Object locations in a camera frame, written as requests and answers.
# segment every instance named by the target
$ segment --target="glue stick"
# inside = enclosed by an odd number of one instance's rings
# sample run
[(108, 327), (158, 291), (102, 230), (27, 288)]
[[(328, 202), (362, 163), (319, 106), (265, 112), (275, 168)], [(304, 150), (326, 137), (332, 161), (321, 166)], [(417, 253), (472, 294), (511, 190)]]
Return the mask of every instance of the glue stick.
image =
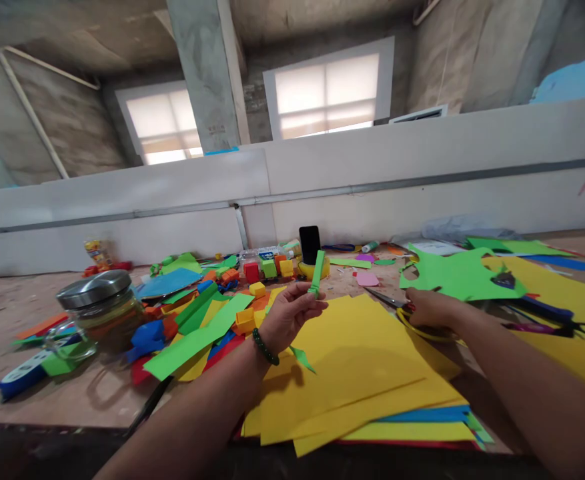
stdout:
[(368, 253), (370, 251), (373, 251), (378, 246), (379, 246), (379, 242), (372, 241), (372, 242), (368, 243), (367, 245), (364, 245), (363, 247), (361, 247), (361, 251), (363, 253)]

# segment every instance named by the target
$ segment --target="lid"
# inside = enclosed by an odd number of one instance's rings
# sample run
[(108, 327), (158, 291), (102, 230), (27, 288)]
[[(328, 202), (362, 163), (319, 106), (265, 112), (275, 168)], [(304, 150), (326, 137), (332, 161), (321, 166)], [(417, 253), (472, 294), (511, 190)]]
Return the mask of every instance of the lid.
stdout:
[(61, 289), (57, 300), (64, 309), (86, 307), (116, 295), (130, 283), (132, 280), (125, 270), (109, 270)]

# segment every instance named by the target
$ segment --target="pipe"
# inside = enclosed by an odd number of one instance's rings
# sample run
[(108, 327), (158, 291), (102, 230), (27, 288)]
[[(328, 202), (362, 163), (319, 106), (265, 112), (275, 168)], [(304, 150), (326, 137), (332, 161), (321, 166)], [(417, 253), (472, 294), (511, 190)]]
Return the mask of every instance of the pipe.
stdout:
[(5, 70), (5, 74), (7, 75), (7, 78), (10, 80), (12, 87), (17, 92), (17, 96), (19, 97), (19, 100), (21, 100), (21, 103), (23, 104), (23, 108), (25, 108), (25, 112), (27, 113), (27, 116), (30, 117), (30, 120), (32, 121), (32, 124), (34, 125), (35, 130), (39, 134), (45, 148), (47, 149), (48, 153), (50, 154), (50, 157), (52, 157), (52, 162), (54, 162), (54, 165), (56, 166), (57, 170), (59, 171), (61, 178), (64, 178), (64, 179), (70, 178), (70, 176), (65, 171), (65, 167), (63, 166), (61, 159), (57, 155), (57, 151), (54, 150), (54, 145), (52, 145), (52, 142), (50, 142), (50, 138), (47, 136), (47, 134), (43, 128), (43, 125), (41, 124), (41, 121), (37, 117), (36, 112), (34, 112), (34, 108), (32, 108), (32, 104), (30, 104), (30, 100), (27, 99), (27, 95), (25, 94), (23, 87), (19, 83), (17, 76), (14, 74), (14, 70), (12, 70), (12, 67), (10, 66), (10, 63), (7, 61), (7, 58), (5, 58), (5, 54), (3, 53), (3, 50), (4, 50), (3, 48), (0, 48), (0, 63), (1, 63), (1, 66), (3, 67), (3, 70)]
[(412, 25), (414, 25), (415, 27), (417, 27), (423, 20), (426, 19), (426, 17), (430, 14), (430, 12), (434, 9), (434, 7), (436, 7), (437, 5), (439, 5), (439, 2), (441, 0), (432, 0), (432, 2), (428, 5), (428, 7), (424, 10), (424, 12), (419, 15), (419, 18), (414, 18), (414, 15), (412, 16)]
[(49, 63), (46, 63), (42, 60), (39, 60), (38, 58), (34, 58), (32, 55), (28, 55), (26, 52), (22, 52), (21, 50), (17, 50), (14, 47), (3, 47), (3, 48), (0, 48), (0, 50), (7, 50), (8, 52), (14, 53), (15, 55), (18, 55), (21, 58), (24, 58), (26, 60), (30, 60), (30, 62), (34, 62), (37, 65), (42, 66), (43, 68), (47, 68), (48, 70), (52, 70), (54, 73), (58, 73), (59, 75), (62, 75), (65, 78), (69, 78), (70, 80), (74, 80), (75, 82), (80, 83), (88, 88), (91, 88), (92, 90), (100, 90), (101, 89), (101, 83), (99, 82), (98, 79), (95, 79), (97, 81), (96, 83), (90, 83), (88, 81), (85, 81), (83, 79), (75, 77), (71, 73), (68, 73), (64, 70), (58, 69), (54, 65), (50, 65)]

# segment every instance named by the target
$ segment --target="bracelet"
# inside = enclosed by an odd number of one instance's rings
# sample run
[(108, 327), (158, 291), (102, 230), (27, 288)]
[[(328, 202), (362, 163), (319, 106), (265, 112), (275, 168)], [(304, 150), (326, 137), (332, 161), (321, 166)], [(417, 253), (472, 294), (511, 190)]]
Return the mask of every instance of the bracelet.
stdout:
[(265, 343), (263, 343), (263, 340), (261, 340), (261, 335), (259, 335), (259, 329), (254, 329), (252, 331), (252, 338), (254, 338), (257, 347), (259, 347), (259, 350), (261, 350), (261, 353), (263, 353), (265, 359), (268, 360), (275, 367), (279, 365), (279, 357), (272, 355), (270, 350), (267, 349)]

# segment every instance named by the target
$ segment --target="black phone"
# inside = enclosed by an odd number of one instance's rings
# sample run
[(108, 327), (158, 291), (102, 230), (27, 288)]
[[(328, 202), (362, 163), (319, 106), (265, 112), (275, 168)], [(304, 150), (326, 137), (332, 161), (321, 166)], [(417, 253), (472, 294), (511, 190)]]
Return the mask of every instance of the black phone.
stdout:
[(299, 229), (299, 240), (301, 242), (301, 254), (306, 265), (315, 265), (317, 263), (317, 252), (321, 250), (321, 240), (319, 240), (319, 227), (312, 225), (310, 227), (301, 227)]

